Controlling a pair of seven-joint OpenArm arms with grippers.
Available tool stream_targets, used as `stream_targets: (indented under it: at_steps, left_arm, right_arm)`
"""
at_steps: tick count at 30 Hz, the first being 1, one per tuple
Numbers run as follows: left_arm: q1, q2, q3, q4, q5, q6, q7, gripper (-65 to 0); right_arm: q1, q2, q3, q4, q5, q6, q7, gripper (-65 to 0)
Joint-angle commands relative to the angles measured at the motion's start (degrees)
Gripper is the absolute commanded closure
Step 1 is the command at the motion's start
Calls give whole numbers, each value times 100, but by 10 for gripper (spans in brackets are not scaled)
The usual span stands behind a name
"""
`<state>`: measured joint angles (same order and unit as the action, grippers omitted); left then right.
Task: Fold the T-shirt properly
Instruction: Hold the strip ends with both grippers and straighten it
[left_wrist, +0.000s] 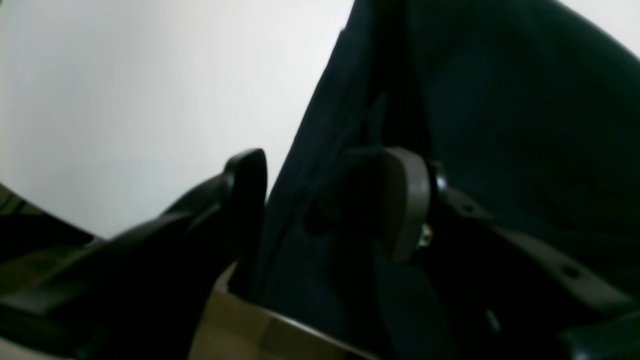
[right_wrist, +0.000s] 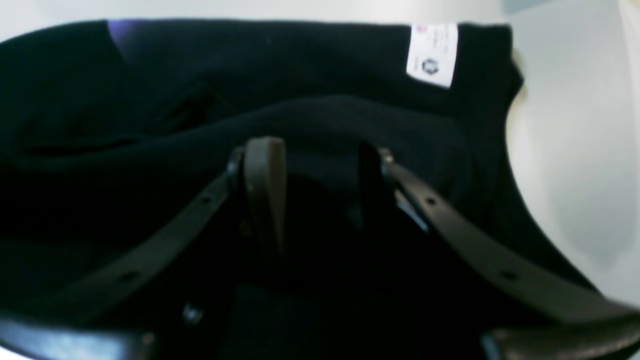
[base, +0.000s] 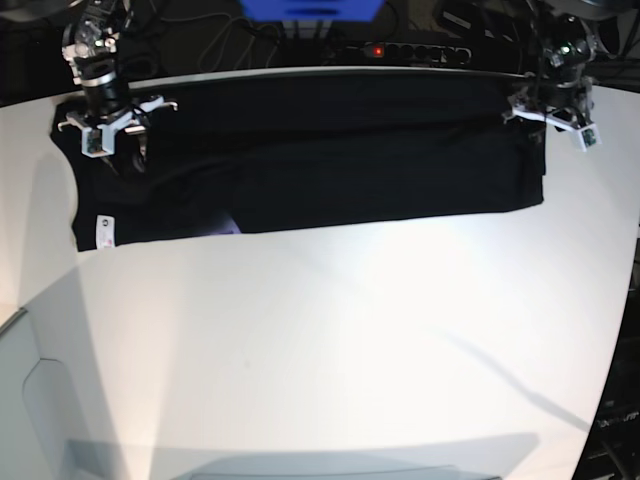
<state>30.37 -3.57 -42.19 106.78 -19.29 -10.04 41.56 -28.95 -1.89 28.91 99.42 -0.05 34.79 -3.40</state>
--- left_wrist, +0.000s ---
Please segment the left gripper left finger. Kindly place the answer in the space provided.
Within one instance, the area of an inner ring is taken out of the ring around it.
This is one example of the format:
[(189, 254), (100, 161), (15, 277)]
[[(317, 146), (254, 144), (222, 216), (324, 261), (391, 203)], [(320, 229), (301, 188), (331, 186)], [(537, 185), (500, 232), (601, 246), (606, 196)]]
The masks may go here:
[(265, 151), (234, 155), (157, 218), (3, 295), (2, 339), (60, 359), (187, 359), (218, 276), (253, 257), (267, 180)]

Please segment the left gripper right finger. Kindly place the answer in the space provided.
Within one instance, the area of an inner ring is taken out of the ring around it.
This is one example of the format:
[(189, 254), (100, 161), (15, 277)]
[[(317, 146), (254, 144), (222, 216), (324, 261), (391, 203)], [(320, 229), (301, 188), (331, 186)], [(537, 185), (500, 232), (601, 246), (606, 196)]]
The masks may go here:
[(432, 281), (462, 360), (637, 360), (639, 298), (496, 225), (418, 153), (380, 155), (382, 244)]

